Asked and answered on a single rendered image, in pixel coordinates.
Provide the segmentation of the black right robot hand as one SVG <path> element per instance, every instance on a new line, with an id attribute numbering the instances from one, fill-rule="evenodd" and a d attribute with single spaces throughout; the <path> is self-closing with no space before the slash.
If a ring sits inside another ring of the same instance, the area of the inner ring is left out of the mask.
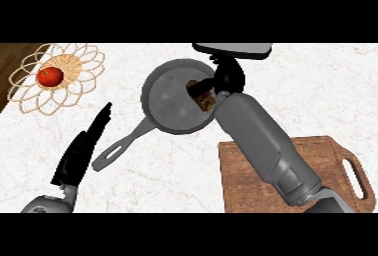
<path id="1" fill-rule="evenodd" d="M 207 78 L 188 88 L 191 96 L 200 96 L 203 93 L 215 90 L 215 93 L 227 91 L 241 93 L 246 86 L 246 74 L 240 63 L 234 57 L 215 54 L 210 60 L 218 65 L 213 78 Z"/>

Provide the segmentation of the grey black appliance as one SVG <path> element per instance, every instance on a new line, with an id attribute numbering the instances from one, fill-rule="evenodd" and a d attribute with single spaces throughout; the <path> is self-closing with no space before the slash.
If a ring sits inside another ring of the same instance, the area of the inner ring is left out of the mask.
<path id="1" fill-rule="evenodd" d="M 253 60 L 265 60 L 272 52 L 272 43 L 194 43 L 193 47 L 207 54 Z"/>

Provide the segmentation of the brown sweet potato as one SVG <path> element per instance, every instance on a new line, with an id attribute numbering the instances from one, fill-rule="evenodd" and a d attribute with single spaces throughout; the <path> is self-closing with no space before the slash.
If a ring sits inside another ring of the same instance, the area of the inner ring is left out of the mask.
<path id="1" fill-rule="evenodd" d="M 199 96 L 193 96 L 193 99 L 204 112 L 209 112 L 213 109 L 216 100 L 210 91 L 204 92 Z"/>

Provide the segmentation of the grey frying pan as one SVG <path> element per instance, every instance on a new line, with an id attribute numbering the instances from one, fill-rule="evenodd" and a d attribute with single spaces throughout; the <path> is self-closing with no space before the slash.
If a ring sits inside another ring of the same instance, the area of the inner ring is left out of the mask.
<path id="1" fill-rule="evenodd" d="M 213 68 L 194 59 L 175 59 L 162 64 L 150 74 L 142 87 L 145 118 L 129 136 L 119 140 L 92 162 L 101 171 L 122 156 L 134 141 L 153 129 L 173 135 L 200 131 L 213 121 L 213 111 L 203 111 L 190 96 L 187 84 L 215 76 Z"/>

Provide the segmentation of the red tomato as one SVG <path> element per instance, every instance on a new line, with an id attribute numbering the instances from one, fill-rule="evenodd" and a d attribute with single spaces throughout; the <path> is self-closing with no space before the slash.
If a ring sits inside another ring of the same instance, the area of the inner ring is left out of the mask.
<path id="1" fill-rule="evenodd" d="M 64 72 L 57 67 L 48 67 L 41 70 L 38 81 L 45 87 L 57 87 L 64 80 Z"/>

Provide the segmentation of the brown wooden cutting board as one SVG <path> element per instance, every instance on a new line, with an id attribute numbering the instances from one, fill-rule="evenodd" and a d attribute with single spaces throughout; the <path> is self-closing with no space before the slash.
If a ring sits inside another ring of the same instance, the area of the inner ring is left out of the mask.
<path id="1" fill-rule="evenodd" d="M 330 136 L 297 137 L 293 143 L 324 185 L 337 191 L 355 212 L 373 213 L 376 193 L 355 154 Z M 219 158 L 228 213 L 302 213 L 315 205 L 287 205 L 274 186 L 262 181 L 235 142 L 219 143 Z"/>

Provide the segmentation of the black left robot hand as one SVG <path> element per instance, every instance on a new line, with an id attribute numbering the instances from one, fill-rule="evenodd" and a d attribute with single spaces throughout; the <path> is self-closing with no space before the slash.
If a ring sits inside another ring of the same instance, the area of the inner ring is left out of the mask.
<path id="1" fill-rule="evenodd" d="M 95 146 L 111 120 L 111 106 L 108 103 L 97 115 L 92 125 L 75 138 L 63 155 L 51 183 L 57 186 L 79 186 L 89 168 Z"/>

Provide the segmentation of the dark wooden cabinet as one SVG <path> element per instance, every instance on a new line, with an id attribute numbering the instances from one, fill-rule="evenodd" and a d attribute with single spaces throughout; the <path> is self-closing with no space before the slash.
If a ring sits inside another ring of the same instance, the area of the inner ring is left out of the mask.
<path id="1" fill-rule="evenodd" d="M 10 101 L 10 76 L 20 68 L 23 59 L 36 52 L 42 43 L 0 43 L 0 112 Z"/>

